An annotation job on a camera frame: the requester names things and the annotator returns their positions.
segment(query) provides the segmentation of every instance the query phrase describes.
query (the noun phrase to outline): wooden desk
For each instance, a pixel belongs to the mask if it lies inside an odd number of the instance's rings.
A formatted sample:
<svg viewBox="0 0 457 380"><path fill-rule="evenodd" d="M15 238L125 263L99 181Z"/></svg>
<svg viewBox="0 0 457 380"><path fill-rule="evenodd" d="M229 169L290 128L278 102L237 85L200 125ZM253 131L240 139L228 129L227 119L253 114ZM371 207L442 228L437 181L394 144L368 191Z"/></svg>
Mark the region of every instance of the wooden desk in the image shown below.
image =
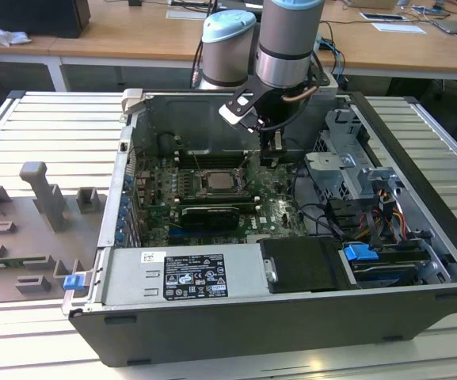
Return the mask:
<svg viewBox="0 0 457 380"><path fill-rule="evenodd" d="M457 6L448 4L447 9L457 12ZM359 15L361 10L375 12L373 9L344 9L341 1L327 0L322 20L362 21L363 18ZM399 12L402 10L396 7L393 13ZM417 14L411 9L405 9L405 12L409 14L404 16L410 20ZM457 15L452 14L448 20L457 20ZM395 77L424 78L432 75L430 78L448 78L449 74L455 76L457 74L457 36L449 35L435 25L424 22L416 25L424 29L427 34L379 32L370 23L347 25L332 23L336 45L346 57L346 74L372 74L374 71L385 74L388 70L389 74L386 76ZM327 25L322 24L320 31L323 36L329 38ZM326 60L325 53L320 57Z"/></svg>
<svg viewBox="0 0 457 380"><path fill-rule="evenodd" d="M420 0L419 3L431 5L432 0ZM124 1L89 0L89 6L92 17L81 38L32 36L30 44L11 48L0 46L0 61L46 64L55 88L62 91L68 87L63 76L63 65L67 64L191 66L202 21L167 19L168 6L164 4L144 3L142 7L129 7ZM447 8L457 12L457 6L449 4ZM341 0L326 0L322 19L365 21L359 15L360 11L345 7ZM411 9L406 12L414 14ZM451 15L449 19L455 20L457 15ZM457 36L450 36L434 25L418 24L427 32L425 35L379 32L370 23L331 25L335 42L346 57L346 74L457 79ZM329 37L325 24L320 30ZM319 57L325 67L333 65L333 56L328 51L320 51Z"/></svg>

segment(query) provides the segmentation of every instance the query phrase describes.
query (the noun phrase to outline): power supply label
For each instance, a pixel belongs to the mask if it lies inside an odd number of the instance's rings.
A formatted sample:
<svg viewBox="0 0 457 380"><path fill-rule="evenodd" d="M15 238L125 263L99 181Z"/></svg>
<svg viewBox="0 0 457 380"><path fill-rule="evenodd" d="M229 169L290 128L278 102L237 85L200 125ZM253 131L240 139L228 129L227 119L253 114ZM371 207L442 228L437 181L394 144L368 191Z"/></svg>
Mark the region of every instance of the power supply label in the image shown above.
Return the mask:
<svg viewBox="0 0 457 380"><path fill-rule="evenodd" d="M163 277L167 301L228 297L223 255L167 256Z"/></svg>

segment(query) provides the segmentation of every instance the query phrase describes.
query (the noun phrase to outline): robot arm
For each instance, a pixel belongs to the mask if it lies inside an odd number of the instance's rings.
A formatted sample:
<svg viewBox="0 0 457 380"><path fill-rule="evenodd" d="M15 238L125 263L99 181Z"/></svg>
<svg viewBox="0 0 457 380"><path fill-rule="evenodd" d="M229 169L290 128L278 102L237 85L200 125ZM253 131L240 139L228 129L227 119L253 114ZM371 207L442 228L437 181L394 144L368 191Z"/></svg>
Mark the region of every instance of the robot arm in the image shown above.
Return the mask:
<svg viewBox="0 0 457 380"><path fill-rule="evenodd" d="M281 130L306 107L316 90L315 82L322 80L321 75L313 75L311 56L321 67L313 48L323 3L265 0L255 75L219 110L229 124L241 124L264 135ZM270 139L272 136L262 137L262 149Z"/></svg>

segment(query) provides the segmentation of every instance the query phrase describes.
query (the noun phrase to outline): blue latch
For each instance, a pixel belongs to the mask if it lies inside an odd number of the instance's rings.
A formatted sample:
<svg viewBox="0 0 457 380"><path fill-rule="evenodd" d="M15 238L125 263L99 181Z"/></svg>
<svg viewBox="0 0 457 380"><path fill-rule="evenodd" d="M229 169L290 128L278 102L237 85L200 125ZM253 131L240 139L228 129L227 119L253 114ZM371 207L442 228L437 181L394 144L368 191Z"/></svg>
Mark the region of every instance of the blue latch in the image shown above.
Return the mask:
<svg viewBox="0 0 457 380"><path fill-rule="evenodd" d="M344 251L348 261L379 259L378 253L369 249L369 244L350 244Z"/></svg>
<svg viewBox="0 0 457 380"><path fill-rule="evenodd" d="M67 275L64 279L63 289L65 291L82 291L84 290L85 274Z"/></svg>

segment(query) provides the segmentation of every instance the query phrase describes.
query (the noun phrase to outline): paper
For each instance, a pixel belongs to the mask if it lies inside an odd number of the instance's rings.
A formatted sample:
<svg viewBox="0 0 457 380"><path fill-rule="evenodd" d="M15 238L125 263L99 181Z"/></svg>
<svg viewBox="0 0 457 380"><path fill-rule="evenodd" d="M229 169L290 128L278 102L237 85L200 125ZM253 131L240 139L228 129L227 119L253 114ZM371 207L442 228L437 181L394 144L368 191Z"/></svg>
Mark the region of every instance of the paper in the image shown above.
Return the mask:
<svg viewBox="0 0 457 380"><path fill-rule="evenodd" d="M10 44L27 44L31 42L25 32L7 32L0 29L0 44L9 47Z"/></svg>
<svg viewBox="0 0 457 380"><path fill-rule="evenodd" d="M416 25L397 25L397 24L382 24L379 22L372 23L380 32L399 32L399 33L418 33L427 34L427 32Z"/></svg>
<svg viewBox="0 0 457 380"><path fill-rule="evenodd" d="M259 6L258 4L251 4L249 2L246 3L246 8L254 8L257 10L262 10L263 6Z"/></svg>

